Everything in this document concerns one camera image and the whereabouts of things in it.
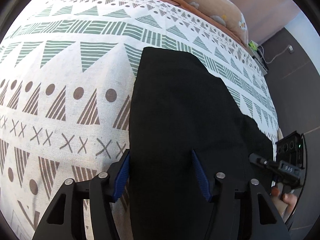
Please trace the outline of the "right hand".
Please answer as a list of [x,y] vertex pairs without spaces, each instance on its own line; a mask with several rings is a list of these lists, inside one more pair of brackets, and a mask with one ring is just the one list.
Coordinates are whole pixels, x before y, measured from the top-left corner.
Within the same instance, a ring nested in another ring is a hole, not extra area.
[[282,193],[283,185],[276,184],[271,188],[271,200],[283,221],[287,221],[293,213],[298,197],[292,193]]

